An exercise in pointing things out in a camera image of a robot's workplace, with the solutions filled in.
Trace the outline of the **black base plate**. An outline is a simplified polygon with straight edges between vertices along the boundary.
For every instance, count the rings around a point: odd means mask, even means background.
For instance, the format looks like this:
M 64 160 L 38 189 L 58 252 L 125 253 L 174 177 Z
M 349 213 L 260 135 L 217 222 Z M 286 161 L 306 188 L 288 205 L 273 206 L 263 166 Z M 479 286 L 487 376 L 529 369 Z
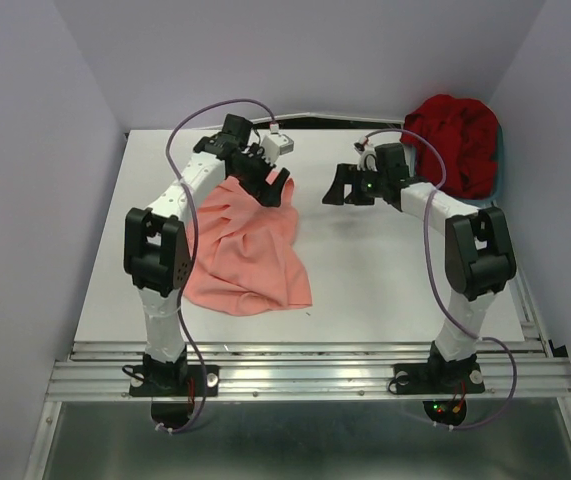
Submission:
M 218 395 L 220 367 L 207 364 L 203 375 L 200 364 L 188 364 L 185 379 L 179 383 L 172 377 L 155 380 L 144 365 L 125 365 L 122 371 L 129 377 L 128 394 L 134 398 L 151 397 L 216 397 Z
M 477 363 L 454 367 L 401 363 L 393 366 L 387 390 L 399 396 L 438 397 L 455 393 L 481 394 L 486 388 Z

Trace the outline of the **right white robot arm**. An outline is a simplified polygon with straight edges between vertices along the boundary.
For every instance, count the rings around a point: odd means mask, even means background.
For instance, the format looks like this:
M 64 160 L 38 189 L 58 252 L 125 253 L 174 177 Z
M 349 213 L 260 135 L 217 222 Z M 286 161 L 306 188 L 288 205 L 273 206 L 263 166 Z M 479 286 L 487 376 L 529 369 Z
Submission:
M 445 320 L 423 363 L 393 367 L 388 388 L 396 395 L 481 393 L 483 377 L 476 347 L 487 311 L 517 270 L 503 211 L 479 208 L 411 174 L 400 143 L 355 145 L 355 164 L 340 163 L 322 201 L 326 205 L 369 206 L 381 199 L 423 222 L 423 232 L 444 239 L 447 301 L 436 301 Z

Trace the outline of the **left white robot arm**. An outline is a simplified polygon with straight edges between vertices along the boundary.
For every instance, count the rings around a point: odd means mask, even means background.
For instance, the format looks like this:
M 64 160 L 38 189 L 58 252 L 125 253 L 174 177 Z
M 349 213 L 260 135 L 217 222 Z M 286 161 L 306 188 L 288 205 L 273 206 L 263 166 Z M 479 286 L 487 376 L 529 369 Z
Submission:
M 277 207 L 288 180 L 276 161 L 294 149 L 293 140 L 271 123 L 251 141 L 253 123 L 229 114 L 220 131 L 192 147 L 175 181 L 146 208 L 132 208 L 124 226 L 124 271 L 131 277 L 145 316 L 146 347 L 139 365 L 126 365 L 133 397 L 175 397 L 210 393 L 203 365 L 187 361 L 190 337 L 183 328 L 182 294 L 194 270 L 197 240 L 188 236 L 196 210 L 232 177 L 264 207 Z

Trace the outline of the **teal plastic basket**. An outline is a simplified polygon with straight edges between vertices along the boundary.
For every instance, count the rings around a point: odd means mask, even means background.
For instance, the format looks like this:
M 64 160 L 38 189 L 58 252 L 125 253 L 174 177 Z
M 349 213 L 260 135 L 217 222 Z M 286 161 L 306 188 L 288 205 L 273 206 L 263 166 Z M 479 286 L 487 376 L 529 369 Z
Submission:
M 404 146 L 405 149 L 405 158 L 406 162 L 409 166 L 410 173 L 415 175 L 415 167 L 417 165 L 417 151 L 416 148 L 413 146 Z M 496 174 L 494 177 L 494 183 L 491 188 L 490 194 L 487 197 L 479 198 L 479 199 L 463 199 L 460 198 L 460 201 L 478 206 L 483 207 L 490 204 L 494 204 L 497 199 L 500 197 L 500 194 L 503 190 L 504 184 L 504 166 L 505 166 L 505 148 L 504 148 L 504 135 L 502 126 L 499 125 L 497 129 L 497 137 L 496 137 L 496 150 L 492 156 L 494 163 L 497 166 Z

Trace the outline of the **aluminium rail frame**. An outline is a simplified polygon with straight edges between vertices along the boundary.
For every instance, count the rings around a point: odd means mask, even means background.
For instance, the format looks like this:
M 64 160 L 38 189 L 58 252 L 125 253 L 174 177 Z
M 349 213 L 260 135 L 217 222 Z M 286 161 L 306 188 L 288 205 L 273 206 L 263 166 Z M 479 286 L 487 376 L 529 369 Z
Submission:
M 399 293 L 373 307 L 332 301 L 324 251 L 300 238 L 310 309 L 245 319 L 187 306 L 202 359 L 219 370 L 194 431 L 157 433 L 151 400 L 122 368 L 145 346 L 141 305 L 121 267 L 124 209 L 108 212 L 70 354 L 52 370 L 30 479 L 571 479 L 571 364 L 548 343 L 516 277 L 487 327 L 522 339 L 483 343 L 486 389 L 467 398 L 461 432 L 433 426 L 419 397 L 387 385 L 397 363 L 424 361 L 440 315 L 420 227 L 399 219 Z

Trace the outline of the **red skirt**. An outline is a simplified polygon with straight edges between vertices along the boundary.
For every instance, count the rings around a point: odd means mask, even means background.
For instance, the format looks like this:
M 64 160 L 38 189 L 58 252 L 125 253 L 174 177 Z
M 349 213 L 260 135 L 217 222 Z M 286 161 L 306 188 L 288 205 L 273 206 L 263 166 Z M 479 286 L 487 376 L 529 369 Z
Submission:
M 404 119 L 401 142 L 417 151 L 416 173 L 463 199 L 490 194 L 497 166 L 496 115 L 476 99 L 438 94 Z

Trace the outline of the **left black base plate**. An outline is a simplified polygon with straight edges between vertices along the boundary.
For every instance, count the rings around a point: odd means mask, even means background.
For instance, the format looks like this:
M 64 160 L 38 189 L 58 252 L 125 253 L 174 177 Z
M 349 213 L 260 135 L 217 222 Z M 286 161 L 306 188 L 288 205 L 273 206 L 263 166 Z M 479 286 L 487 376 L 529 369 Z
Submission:
M 134 398 L 151 397 L 216 397 L 218 395 L 220 367 L 207 364 L 203 375 L 200 364 L 188 364 L 185 379 L 179 383 L 172 377 L 155 380 L 144 365 L 125 365 L 122 371 L 129 377 L 128 394 Z

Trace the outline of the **pink skirt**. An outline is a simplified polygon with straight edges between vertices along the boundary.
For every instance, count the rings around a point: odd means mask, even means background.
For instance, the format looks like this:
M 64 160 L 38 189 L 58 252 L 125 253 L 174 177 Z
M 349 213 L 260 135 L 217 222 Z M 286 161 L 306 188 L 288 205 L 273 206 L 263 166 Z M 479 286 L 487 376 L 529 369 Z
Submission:
M 294 191 L 288 179 L 281 205 L 263 207 L 229 177 L 207 196 L 197 210 L 199 234 L 188 228 L 188 242 L 198 248 L 187 300 L 233 316 L 312 305 L 308 274 L 294 250 Z

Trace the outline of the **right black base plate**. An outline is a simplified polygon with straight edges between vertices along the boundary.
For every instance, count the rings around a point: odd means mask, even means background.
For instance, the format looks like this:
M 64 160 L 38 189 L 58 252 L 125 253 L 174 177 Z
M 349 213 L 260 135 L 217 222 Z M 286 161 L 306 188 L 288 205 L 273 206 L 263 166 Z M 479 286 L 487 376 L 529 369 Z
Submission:
M 401 363 L 393 366 L 387 390 L 399 396 L 438 397 L 455 393 L 481 394 L 486 388 L 477 363 L 454 367 Z

